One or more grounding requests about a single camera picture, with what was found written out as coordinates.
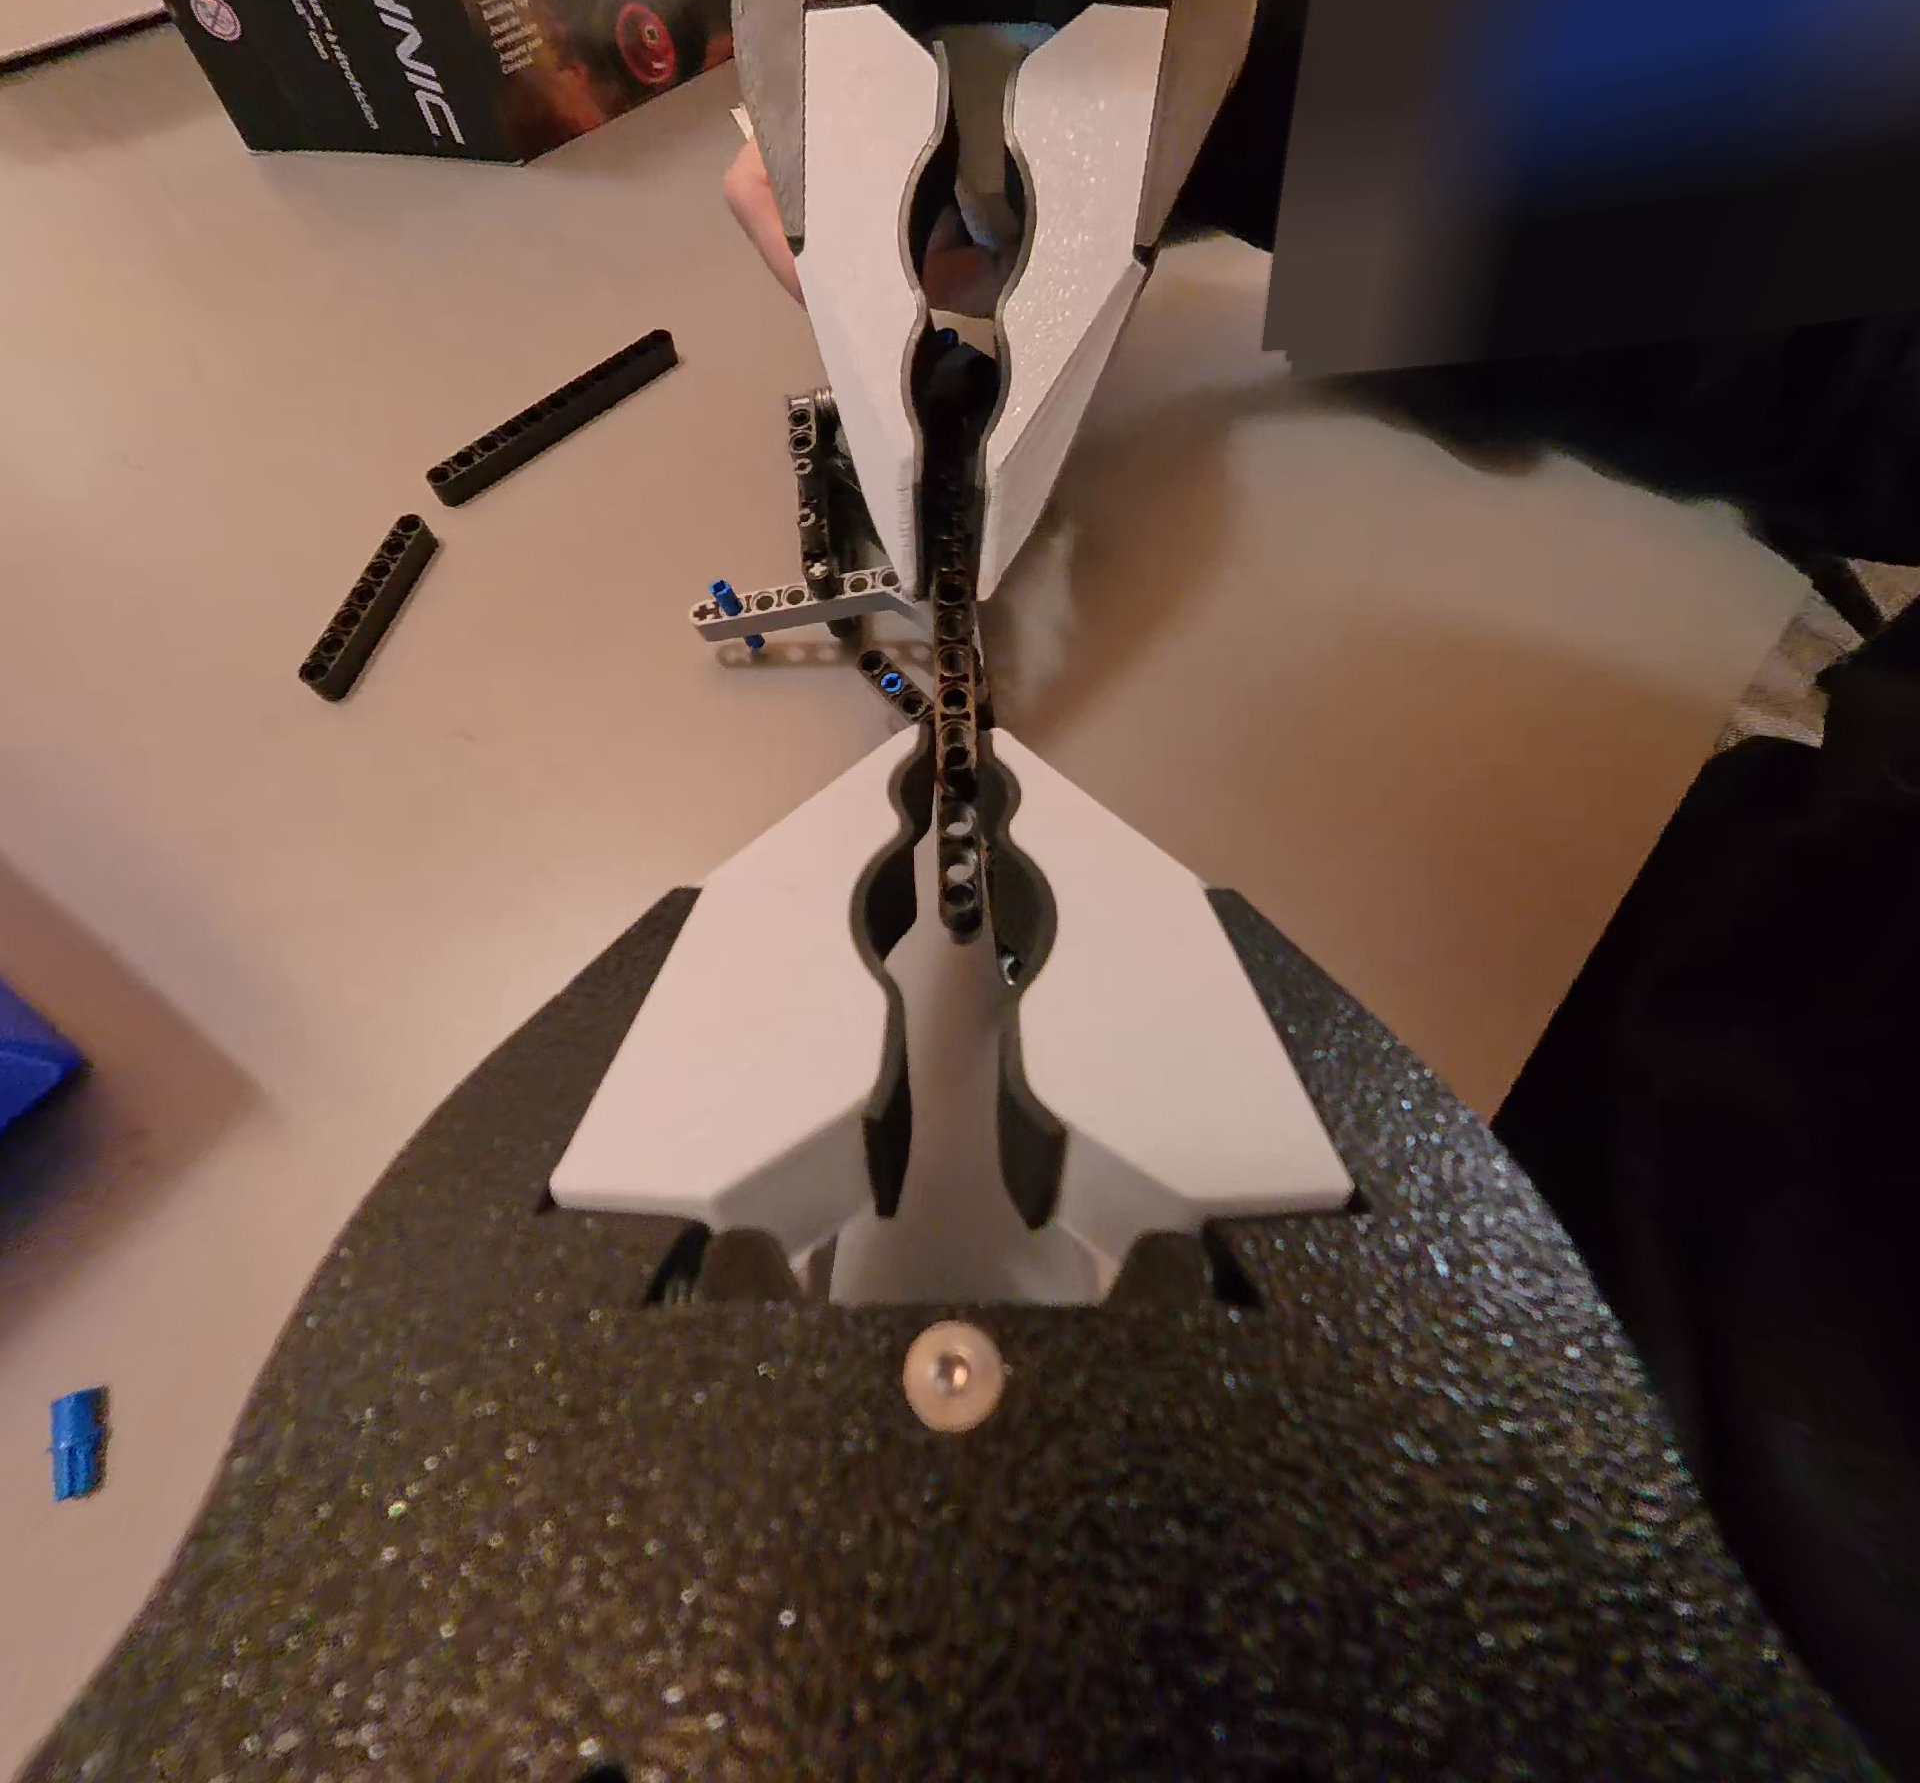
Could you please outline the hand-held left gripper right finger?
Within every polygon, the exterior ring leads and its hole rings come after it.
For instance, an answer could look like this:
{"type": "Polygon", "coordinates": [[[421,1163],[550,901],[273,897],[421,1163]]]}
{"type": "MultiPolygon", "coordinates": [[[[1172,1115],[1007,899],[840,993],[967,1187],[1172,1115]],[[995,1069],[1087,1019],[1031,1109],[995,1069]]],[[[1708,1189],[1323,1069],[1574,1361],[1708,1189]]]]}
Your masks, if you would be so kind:
{"type": "Polygon", "coordinates": [[[1348,1209],[1357,1181],[1208,883],[991,737],[1001,1177],[1119,1269],[1140,1237],[1348,1209]]]}

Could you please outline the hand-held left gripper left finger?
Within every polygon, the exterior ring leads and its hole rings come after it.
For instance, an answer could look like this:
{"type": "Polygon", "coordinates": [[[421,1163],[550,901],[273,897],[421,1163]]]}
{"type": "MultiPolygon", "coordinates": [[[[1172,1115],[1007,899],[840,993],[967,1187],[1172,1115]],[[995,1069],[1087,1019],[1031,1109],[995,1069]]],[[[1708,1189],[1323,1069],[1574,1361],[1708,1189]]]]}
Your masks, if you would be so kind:
{"type": "Polygon", "coordinates": [[[931,815],[931,735],[899,731],[708,877],[548,1179],[561,1207],[760,1231],[793,1259],[899,1213],[888,957],[931,815]]]}

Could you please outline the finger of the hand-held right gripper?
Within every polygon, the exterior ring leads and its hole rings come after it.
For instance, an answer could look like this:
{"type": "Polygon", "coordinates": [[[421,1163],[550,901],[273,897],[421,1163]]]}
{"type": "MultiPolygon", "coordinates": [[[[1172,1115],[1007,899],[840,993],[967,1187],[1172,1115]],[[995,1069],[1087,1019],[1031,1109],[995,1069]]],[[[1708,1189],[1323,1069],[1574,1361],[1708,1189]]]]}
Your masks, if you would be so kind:
{"type": "Polygon", "coordinates": [[[995,329],[1001,399],[981,445],[978,595],[1044,513],[1148,265],[1138,223],[1166,12],[1096,4],[1015,72],[1005,140],[1022,187],[1021,261],[995,329]]]}
{"type": "Polygon", "coordinates": [[[804,20],[799,281],[885,555],[927,593],[916,359],[932,335],[919,253],[953,181],[949,56],[879,4],[804,20]]]}

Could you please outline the black and grey brick assembly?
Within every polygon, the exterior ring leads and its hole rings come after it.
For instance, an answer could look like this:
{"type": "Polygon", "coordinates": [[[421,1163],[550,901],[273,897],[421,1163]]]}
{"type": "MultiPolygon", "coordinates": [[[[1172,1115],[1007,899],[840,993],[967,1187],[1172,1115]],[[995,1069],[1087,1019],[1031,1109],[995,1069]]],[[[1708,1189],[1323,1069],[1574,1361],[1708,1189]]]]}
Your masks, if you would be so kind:
{"type": "Polygon", "coordinates": [[[932,369],[919,395],[925,445],[921,527],[929,569],[901,569],[885,557],[860,493],[852,433],[831,389],[786,401],[786,449],[796,479],[800,573],[769,589],[717,579],[689,611],[708,641],[759,649],[766,633],[824,625],[857,643],[863,675],[931,743],[938,913],[967,943],[991,931],[1007,985],[1027,981],[1035,963],[1021,949],[1033,897],[996,867],[1009,813],[1007,783],[993,763],[995,703],[981,649],[981,503],[973,449],[999,395],[996,361],[953,329],[932,339],[932,369]]]}

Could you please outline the grey desk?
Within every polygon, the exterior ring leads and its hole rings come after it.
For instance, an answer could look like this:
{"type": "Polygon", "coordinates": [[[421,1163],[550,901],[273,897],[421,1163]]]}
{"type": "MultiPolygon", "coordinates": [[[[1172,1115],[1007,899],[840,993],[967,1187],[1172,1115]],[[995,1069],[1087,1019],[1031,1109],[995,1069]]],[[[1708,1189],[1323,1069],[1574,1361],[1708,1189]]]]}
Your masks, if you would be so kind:
{"type": "MultiPolygon", "coordinates": [[[[92,1077],[4,1161],[4,1779],[130,1625],[396,1149],[668,887],[881,739],[689,629],[795,563],[806,319],[733,72],[530,168],[259,158],[167,28],[4,80],[4,975],[92,1077]],[[426,471],[652,329],[465,505],[426,471]],[[440,539],[352,691],[300,665],[440,539]],[[109,1387],[102,1487],[50,1405],[109,1387]]],[[[1166,251],[996,597],[1015,733],[1490,1113],[1803,603],[1723,505],[1473,467],[1166,251]]]]}

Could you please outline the person's right hand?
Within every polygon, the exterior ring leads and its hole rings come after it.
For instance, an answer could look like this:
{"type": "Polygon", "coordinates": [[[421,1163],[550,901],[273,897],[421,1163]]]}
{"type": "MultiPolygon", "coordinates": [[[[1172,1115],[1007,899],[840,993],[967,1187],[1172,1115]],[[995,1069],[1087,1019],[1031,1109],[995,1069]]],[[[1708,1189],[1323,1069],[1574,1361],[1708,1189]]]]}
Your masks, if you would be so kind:
{"type": "Polygon", "coordinates": [[[755,138],[737,150],[723,178],[723,191],[733,219],[752,243],[779,285],[804,305],[804,287],[799,261],[790,247],[783,213],[772,189],[766,164],[755,138]]]}

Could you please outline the long black brick beam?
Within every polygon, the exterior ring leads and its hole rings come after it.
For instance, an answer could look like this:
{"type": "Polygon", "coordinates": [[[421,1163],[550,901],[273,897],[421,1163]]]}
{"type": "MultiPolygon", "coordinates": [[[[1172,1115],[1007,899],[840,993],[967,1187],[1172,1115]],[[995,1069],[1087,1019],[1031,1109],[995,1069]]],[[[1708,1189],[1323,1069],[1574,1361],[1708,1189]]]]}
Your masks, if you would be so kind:
{"type": "Polygon", "coordinates": [[[652,329],[431,465],[426,483],[445,505],[465,505],[672,371],[679,361],[672,333],[652,329]]]}

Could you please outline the person's dark clothing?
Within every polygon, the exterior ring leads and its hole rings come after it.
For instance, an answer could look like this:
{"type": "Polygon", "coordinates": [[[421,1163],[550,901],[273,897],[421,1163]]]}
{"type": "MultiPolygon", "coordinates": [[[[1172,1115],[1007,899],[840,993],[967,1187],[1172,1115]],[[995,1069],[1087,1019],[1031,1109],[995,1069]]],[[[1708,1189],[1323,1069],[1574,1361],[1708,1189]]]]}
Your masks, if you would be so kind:
{"type": "Polygon", "coordinates": [[[1700,769],[1494,1131],[1764,1605],[1917,1779],[1917,603],[1821,683],[1822,739],[1700,769]]]}

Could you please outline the short black brick beam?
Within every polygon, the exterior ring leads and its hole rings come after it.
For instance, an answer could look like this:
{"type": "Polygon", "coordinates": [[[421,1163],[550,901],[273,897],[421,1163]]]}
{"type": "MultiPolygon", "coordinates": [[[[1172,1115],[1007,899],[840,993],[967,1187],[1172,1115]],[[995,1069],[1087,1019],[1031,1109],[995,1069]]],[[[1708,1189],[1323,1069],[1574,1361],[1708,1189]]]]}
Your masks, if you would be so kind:
{"type": "Polygon", "coordinates": [[[409,605],[440,539],[419,513],[399,517],[300,663],[300,683],[343,701],[409,605]]]}

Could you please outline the blue storage bin with tag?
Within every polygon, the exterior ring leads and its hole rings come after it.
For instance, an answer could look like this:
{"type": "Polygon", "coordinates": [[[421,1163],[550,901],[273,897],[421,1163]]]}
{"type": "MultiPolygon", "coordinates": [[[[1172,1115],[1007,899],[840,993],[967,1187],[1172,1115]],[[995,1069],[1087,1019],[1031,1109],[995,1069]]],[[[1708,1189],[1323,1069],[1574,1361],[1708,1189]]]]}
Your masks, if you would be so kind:
{"type": "Polygon", "coordinates": [[[2,983],[2,1107],[8,1133],[87,1071],[81,1051],[34,1003],[2,983]]]}

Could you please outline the small blue brick pin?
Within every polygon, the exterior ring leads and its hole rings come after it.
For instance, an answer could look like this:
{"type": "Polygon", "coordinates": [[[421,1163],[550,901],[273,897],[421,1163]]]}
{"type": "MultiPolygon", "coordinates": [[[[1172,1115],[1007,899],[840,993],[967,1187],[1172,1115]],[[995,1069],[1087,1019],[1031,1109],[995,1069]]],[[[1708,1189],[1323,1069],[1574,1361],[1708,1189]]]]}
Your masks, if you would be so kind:
{"type": "Polygon", "coordinates": [[[53,1495],[59,1503],[94,1495],[105,1481],[111,1391],[91,1385],[50,1405],[53,1495]]]}

